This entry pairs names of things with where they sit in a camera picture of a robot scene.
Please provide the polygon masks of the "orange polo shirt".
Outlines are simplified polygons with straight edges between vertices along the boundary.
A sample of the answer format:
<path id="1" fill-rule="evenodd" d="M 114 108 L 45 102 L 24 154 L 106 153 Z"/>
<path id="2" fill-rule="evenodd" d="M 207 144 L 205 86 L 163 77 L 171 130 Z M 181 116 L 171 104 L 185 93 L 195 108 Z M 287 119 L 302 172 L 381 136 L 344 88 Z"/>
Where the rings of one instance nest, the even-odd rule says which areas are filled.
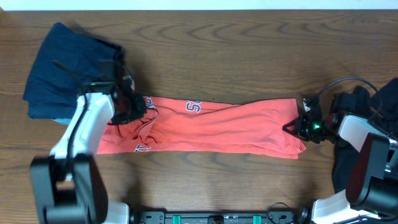
<path id="1" fill-rule="evenodd" d="M 144 100 L 142 118 L 106 127 L 98 154 L 203 151 L 297 159 L 306 149 L 282 129 L 299 115 L 293 98 L 243 105 L 155 96 Z"/>

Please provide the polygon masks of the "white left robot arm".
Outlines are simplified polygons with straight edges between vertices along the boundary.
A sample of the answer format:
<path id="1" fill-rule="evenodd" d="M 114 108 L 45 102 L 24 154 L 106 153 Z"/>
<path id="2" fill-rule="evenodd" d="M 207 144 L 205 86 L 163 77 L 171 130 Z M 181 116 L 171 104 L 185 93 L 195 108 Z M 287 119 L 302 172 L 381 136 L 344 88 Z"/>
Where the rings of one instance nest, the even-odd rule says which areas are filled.
<path id="1" fill-rule="evenodd" d="M 127 204 L 108 198 L 95 155 L 107 125 L 143 117 L 146 104 L 134 76 L 117 60 L 102 60 L 101 76 L 82 83 L 77 107 L 48 157 L 35 157 L 30 180 L 40 223 L 129 223 Z"/>

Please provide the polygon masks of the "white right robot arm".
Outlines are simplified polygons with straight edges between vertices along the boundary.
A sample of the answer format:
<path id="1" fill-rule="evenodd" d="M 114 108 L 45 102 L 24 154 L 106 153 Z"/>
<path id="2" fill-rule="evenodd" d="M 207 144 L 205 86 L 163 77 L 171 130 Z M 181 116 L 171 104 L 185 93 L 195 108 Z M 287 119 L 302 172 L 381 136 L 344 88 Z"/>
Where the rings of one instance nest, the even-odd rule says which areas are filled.
<path id="1" fill-rule="evenodd" d="M 319 95 L 282 129 L 302 141 L 334 144 L 335 194 L 315 200 L 294 223 L 397 223 L 397 79 L 374 95 L 358 86 L 333 96 L 322 116 Z"/>

